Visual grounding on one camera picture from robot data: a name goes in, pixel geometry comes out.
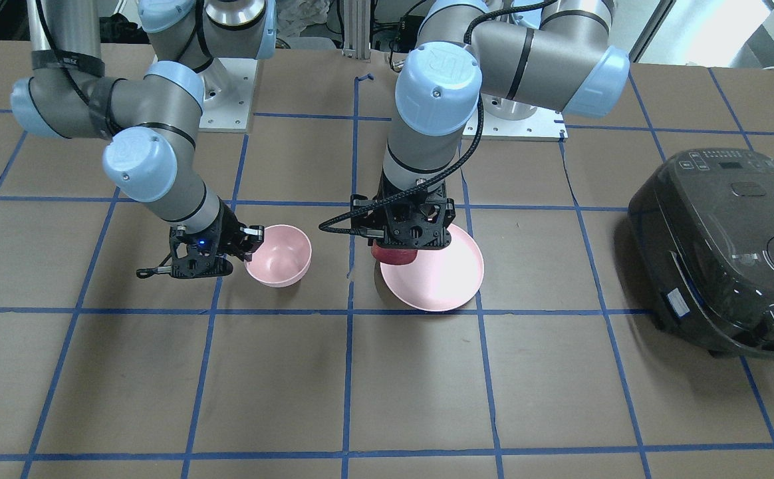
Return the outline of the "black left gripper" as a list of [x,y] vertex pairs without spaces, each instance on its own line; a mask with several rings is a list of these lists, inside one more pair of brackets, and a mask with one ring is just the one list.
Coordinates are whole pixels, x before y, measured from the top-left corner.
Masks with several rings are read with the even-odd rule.
[[354,236],[384,249],[444,249],[455,204],[443,193],[420,193],[350,219]]

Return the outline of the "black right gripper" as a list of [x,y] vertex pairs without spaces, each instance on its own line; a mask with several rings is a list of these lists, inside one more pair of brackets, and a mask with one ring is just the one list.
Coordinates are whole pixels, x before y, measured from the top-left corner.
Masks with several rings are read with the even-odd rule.
[[232,264],[225,255],[245,261],[248,242],[263,241],[265,227],[246,226],[232,210],[219,201],[219,214],[207,228],[195,233],[170,228],[169,275],[175,279],[197,279],[230,275]]

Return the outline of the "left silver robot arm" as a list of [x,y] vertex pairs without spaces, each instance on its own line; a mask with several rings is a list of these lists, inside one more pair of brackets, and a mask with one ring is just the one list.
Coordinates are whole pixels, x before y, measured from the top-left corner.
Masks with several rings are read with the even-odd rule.
[[455,216],[445,179],[474,154],[485,95],[564,114],[612,111],[629,76],[610,45],[615,1],[438,1],[395,85],[378,193],[354,195],[322,231],[360,236],[384,249],[442,249]]

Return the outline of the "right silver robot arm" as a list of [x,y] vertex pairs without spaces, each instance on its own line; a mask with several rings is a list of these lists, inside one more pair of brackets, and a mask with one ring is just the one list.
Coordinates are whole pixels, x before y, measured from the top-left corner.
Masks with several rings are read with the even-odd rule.
[[49,138],[108,141],[102,169],[130,199],[170,228],[169,254],[137,276],[229,275],[262,246],[193,160],[211,86],[225,85],[222,58],[268,59],[277,39],[273,1],[140,1],[156,63],[140,80],[109,77],[94,1],[29,1],[33,76],[14,82],[16,121]]

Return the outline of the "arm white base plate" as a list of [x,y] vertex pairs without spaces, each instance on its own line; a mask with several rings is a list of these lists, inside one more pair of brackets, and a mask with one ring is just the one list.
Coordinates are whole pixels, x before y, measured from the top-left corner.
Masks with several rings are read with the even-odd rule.
[[199,74],[205,86],[200,131],[247,133],[259,66],[256,59],[216,58]]
[[567,138],[560,112],[482,94],[484,140],[536,140],[557,142]]

